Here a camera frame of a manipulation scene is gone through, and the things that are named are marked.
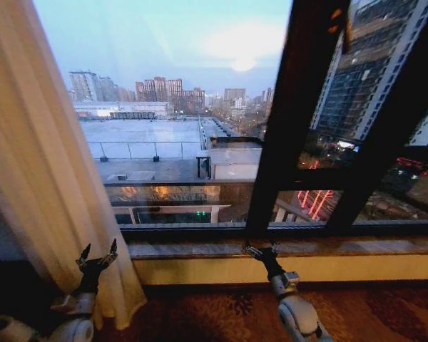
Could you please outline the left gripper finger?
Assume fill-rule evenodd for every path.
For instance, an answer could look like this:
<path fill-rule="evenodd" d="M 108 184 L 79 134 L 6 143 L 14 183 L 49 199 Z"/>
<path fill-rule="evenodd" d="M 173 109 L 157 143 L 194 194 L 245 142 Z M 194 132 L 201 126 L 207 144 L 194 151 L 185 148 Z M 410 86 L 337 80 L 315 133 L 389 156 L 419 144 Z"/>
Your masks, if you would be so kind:
<path fill-rule="evenodd" d="M 88 255 L 90 253 L 91 244 L 88 244 L 86 248 L 81 252 L 79 258 L 76 260 L 78 266 L 85 266 L 88 261 Z"/>
<path fill-rule="evenodd" d="M 117 256 L 117 241 L 114 239 L 109 252 L 103 258 L 101 258 L 99 264 L 101 266 L 109 266 L 116 260 Z"/>

